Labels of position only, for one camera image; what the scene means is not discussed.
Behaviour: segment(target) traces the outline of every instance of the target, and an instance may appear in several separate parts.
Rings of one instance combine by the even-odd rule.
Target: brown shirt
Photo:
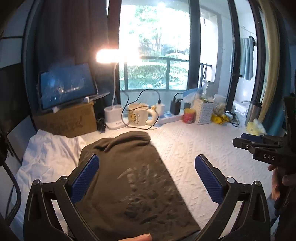
[[[79,162],[92,153],[100,167],[76,207],[99,239],[177,241],[200,230],[146,132],[92,143]]]

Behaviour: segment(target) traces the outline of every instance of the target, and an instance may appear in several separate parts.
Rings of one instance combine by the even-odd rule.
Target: bolt
[[[65,181],[67,181],[67,179],[68,179],[67,176],[61,176],[61,177],[59,178],[59,181],[61,181],[61,182],[65,182]]]
[[[40,180],[38,180],[38,179],[33,181],[33,185],[37,185],[39,183],[40,183]]]
[[[235,179],[233,177],[228,177],[226,179],[226,181],[229,182],[229,183],[234,183],[235,182]]]
[[[260,187],[261,186],[261,182],[255,181],[255,185],[258,186],[258,187]]]

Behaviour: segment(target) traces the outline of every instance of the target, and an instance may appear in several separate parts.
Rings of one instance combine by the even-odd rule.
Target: green hedge
[[[188,63],[171,61],[170,64],[170,86],[184,85],[187,83]],[[145,61],[139,65],[128,66],[128,88],[146,89],[158,88],[165,89],[166,83],[166,63]],[[123,68],[120,68],[120,77],[124,78]]]

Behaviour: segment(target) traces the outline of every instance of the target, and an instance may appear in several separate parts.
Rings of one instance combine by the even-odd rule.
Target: white basket
[[[203,100],[195,100],[192,109],[195,110],[195,124],[202,125],[211,122],[214,103],[206,102]]]

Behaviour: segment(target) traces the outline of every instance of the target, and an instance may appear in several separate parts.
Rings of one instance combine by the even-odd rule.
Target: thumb
[[[143,234],[135,238],[127,238],[119,241],[152,241],[151,234]]]
[[[296,186],[296,173],[284,176],[282,182],[287,187]]]

